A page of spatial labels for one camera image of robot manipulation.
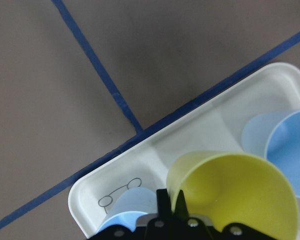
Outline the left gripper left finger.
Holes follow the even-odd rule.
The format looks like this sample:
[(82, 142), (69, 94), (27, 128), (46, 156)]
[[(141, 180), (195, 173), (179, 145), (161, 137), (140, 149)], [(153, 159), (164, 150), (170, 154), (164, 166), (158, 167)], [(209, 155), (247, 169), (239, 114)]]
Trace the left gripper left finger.
[(157, 189), (157, 212), (160, 218), (169, 218), (171, 216), (171, 201), (167, 189)]

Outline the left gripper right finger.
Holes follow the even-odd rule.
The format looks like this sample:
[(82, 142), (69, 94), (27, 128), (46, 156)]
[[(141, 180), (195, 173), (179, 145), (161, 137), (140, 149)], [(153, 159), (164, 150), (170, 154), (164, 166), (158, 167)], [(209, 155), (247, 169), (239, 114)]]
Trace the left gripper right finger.
[(174, 208), (175, 217), (189, 217), (189, 212), (186, 204), (186, 199), (183, 190), (180, 190)]

